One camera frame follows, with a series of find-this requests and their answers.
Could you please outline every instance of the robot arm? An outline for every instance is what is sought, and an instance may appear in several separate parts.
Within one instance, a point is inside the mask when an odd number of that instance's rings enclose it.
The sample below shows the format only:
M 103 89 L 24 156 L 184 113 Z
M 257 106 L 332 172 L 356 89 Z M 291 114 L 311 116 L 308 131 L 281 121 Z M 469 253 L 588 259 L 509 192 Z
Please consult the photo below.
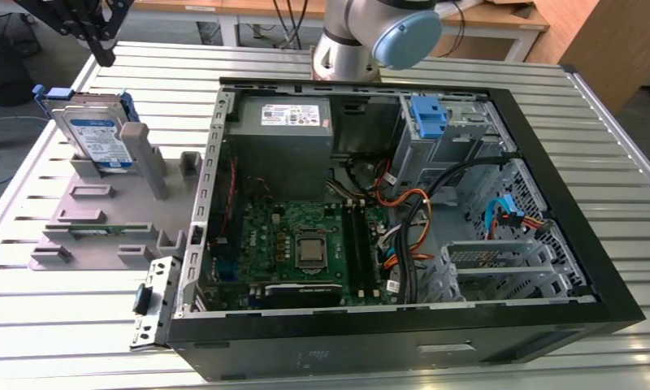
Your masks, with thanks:
M 120 25 L 135 0 L 15 0 L 64 36 L 91 48 L 111 67 Z M 103 3 L 111 18 L 103 14 Z M 428 56 L 441 35 L 436 0 L 329 0 L 325 29 L 313 56 L 316 78 L 372 81 L 379 63 L 405 69 Z
M 135 0 L 107 0 L 111 18 L 103 14 L 101 0 L 15 0 L 63 36 L 73 35 L 88 45 L 96 61 L 111 67 L 116 61 L 116 36 Z
M 436 0 L 329 0 L 325 28 L 313 54 L 320 80 L 372 81 L 379 63 L 413 67 L 441 36 Z

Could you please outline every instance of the circuit board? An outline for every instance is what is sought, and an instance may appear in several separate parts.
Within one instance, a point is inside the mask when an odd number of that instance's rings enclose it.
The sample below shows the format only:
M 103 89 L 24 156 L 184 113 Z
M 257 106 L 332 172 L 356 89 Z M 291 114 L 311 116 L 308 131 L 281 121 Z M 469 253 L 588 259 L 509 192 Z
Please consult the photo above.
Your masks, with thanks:
M 377 227 L 385 223 L 385 211 L 367 207 L 364 215 L 371 258 L 377 285 L 373 294 L 353 291 L 352 267 L 347 262 L 347 238 L 343 213 L 347 205 L 323 202 L 257 201 L 248 204 L 243 216 L 241 254 L 217 260 L 217 293 L 227 310 L 256 308 L 256 290 L 275 284 L 335 284 L 341 286 L 340 306 L 381 305 L 391 297 L 381 291 L 375 258 Z

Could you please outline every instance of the white table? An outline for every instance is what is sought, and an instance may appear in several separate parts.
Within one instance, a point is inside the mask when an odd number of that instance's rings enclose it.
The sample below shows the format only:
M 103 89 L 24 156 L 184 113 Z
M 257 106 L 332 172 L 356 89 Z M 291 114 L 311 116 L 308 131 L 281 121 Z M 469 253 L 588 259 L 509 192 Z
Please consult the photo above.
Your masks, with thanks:
M 204 150 L 220 76 L 309 77 L 307 52 L 121 42 L 91 60 L 81 91 L 127 88 L 167 157 Z M 249 388 L 650 388 L 650 166 L 579 76 L 559 67 L 423 62 L 384 81 L 508 88 L 535 127 L 648 321 L 525 365 L 251 383 Z M 129 353 L 144 271 L 33 272 L 29 253 L 67 187 L 72 148 L 51 123 L 0 200 L 0 388 L 203 386 L 172 352 Z
M 24 12 L 24 9 L 13 2 L 0 0 L 0 12 Z M 175 11 L 143 11 L 135 7 L 128 13 L 128 17 L 140 20 L 184 20 L 188 22 L 213 22 L 219 23 L 221 28 L 221 36 L 225 46 L 239 46 L 239 24 L 264 24 L 280 26 L 280 20 L 275 16 L 264 15 L 243 15 L 243 14 L 224 14 L 213 12 L 212 7 L 193 7 L 193 10 L 184 12 Z M 323 28 L 321 19 L 304 19 L 301 24 L 304 27 Z M 541 29 L 536 26 L 527 25 L 524 28 L 485 28 L 485 27 L 465 27 L 467 37 L 489 37 L 504 38 L 515 41 L 511 46 L 505 61 L 523 62 L 531 52 L 532 45 L 540 35 Z M 455 37 L 459 33 L 459 27 L 444 26 L 444 35 Z

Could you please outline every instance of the ram slot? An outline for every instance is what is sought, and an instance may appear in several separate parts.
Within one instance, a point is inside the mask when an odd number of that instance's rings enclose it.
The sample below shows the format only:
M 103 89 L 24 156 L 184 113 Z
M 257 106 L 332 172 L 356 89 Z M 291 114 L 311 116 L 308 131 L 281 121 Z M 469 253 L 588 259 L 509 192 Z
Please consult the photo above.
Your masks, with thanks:
M 347 275 L 349 280 L 349 293 L 353 296 L 359 295 L 359 291 L 363 292 L 363 273 L 359 266 L 357 233 L 353 219 L 355 213 L 357 213 L 357 210 L 353 207 L 343 208 L 343 240 L 345 241 Z
M 357 240 L 357 264 L 361 288 L 368 296 L 375 295 L 376 269 L 373 254 L 371 253 L 371 230 L 367 221 L 367 209 L 357 207 L 352 213 L 355 219 L 355 233 Z

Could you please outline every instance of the motherboard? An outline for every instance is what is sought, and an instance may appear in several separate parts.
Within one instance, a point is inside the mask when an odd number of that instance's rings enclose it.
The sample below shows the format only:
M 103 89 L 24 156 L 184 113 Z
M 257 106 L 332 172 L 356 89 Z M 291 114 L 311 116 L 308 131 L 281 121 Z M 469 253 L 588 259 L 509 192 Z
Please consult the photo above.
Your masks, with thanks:
M 245 206 L 236 258 L 215 261 L 215 310 L 383 305 L 379 206 L 256 201 Z

